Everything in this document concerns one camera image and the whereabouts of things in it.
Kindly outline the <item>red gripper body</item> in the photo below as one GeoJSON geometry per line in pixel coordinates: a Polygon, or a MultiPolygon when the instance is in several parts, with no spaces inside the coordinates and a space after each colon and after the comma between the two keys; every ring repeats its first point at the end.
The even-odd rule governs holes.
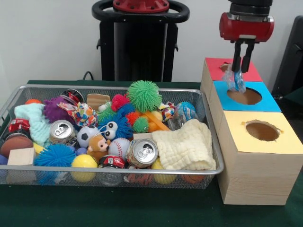
{"type": "Polygon", "coordinates": [[[272,35],[273,17],[240,16],[224,12],[219,22],[220,37],[228,41],[251,39],[256,43],[266,42],[272,35]]]}

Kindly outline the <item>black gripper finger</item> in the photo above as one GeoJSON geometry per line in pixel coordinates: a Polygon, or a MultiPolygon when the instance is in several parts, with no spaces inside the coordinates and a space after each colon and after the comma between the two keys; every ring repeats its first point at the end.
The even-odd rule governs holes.
{"type": "Polygon", "coordinates": [[[252,52],[254,50],[255,43],[249,42],[247,43],[248,47],[246,49],[246,53],[242,59],[241,72],[247,72],[249,70],[250,59],[252,52]]]}
{"type": "Polygon", "coordinates": [[[241,65],[241,45],[243,44],[242,40],[237,40],[235,42],[234,47],[234,56],[233,56],[233,62],[232,62],[232,71],[239,71],[240,65],[241,65]]]}

